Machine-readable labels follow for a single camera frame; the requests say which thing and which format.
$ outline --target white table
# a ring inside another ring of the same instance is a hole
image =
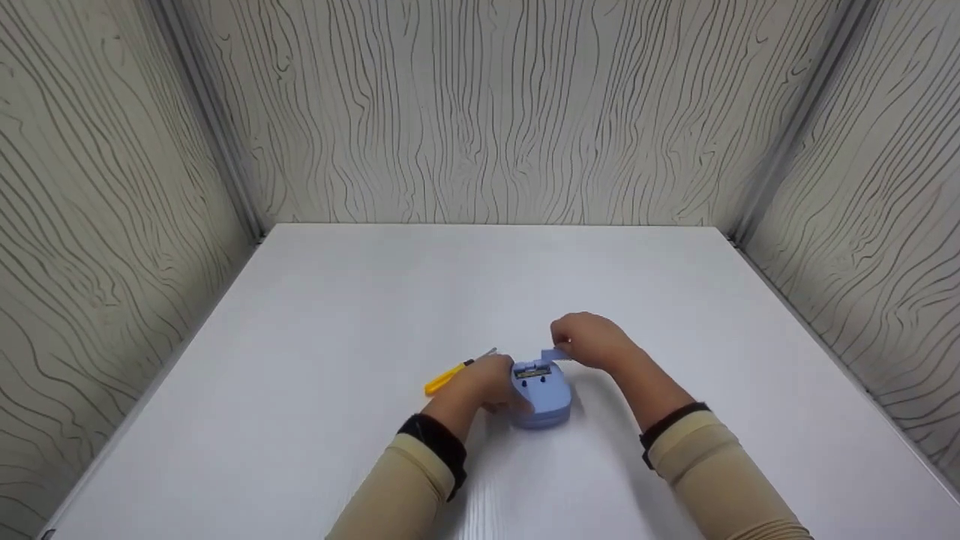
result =
[[[493,346],[531,359],[584,309],[706,400],[818,538],[960,534],[949,492],[714,229],[280,225],[55,540],[322,537],[425,382]],[[609,378],[564,370],[566,425],[478,416],[438,537],[696,537]]]

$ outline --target wall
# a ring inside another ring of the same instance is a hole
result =
[[[37,533],[248,255],[146,3],[0,0],[0,538]]]
[[[729,230],[837,2],[182,0],[282,221]]]
[[[960,7],[881,2],[747,253],[960,486],[958,203]]]

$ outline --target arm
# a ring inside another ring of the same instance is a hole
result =
[[[464,442],[482,406],[520,406],[509,356],[478,358],[412,416],[341,512],[330,540],[423,538],[463,483]]]
[[[571,313],[550,328],[559,349],[611,375],[643,432],[645,460],[708,540],[810,539],[727,427],[616,324]]]

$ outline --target finger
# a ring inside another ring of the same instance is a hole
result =
[[[565,355],[570,356],[571,358],[573,358],[573,344],[572,344],[572,343],[570,343],[570,342],[568,342],[568,341],[564,341],[564,342],[561,342],[561,343],[555,343],[555,344],[554,344],[554,347],[556,347],[557,349],[560,349],[561,351],[563,351]]]
[[[557,319],[556,321],[550,323],[550,337],[553,338],[553,344],[558,345],[560,343],[565,343],[570,340],[569,329],[569,314],[564,315],[563,317]]]
[[[534,413],[534,405],[528,402],[526,398],[516,390],[510,395],[508,407],[514,414],[519,414],[520,416],[528,416]]]

